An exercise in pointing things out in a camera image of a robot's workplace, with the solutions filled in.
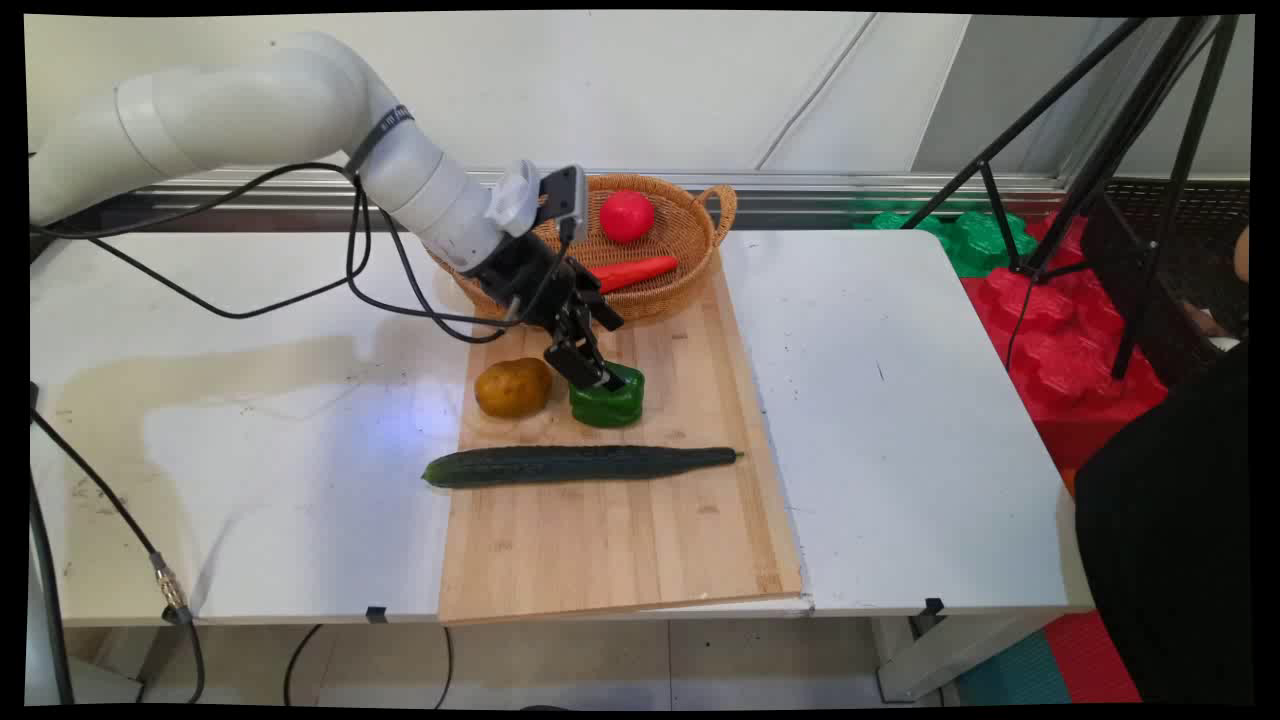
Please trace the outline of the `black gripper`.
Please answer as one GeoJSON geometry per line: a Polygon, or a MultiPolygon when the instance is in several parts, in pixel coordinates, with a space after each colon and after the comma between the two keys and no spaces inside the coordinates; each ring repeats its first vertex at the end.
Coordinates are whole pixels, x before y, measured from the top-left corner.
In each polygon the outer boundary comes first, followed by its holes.
{"type": "Polygon", "coordinates": [[[545,363],[573,388],[625,387],[598,347],[593,323],[612,332],[625,320],[607,302],[600,281],[575,258],[559,256],[535,234],[506,236],[468,278],[502,307],[518,300],[516,316],[550,334],[545,363]]]}

